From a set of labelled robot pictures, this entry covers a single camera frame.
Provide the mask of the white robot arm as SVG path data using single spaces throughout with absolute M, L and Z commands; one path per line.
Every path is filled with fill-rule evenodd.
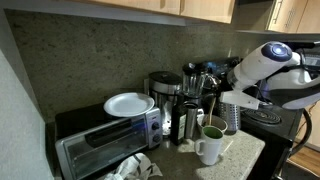
M 320 100 L 319 60 L 294 52 L 287 44 L 269 41 L 246 56 L 227 74 L 228 89 L 219 97 L 222 103 L 257 110 L 260 100 L 244 90 L 265 80 L 272 104 L 284 109 L 301 109 Z

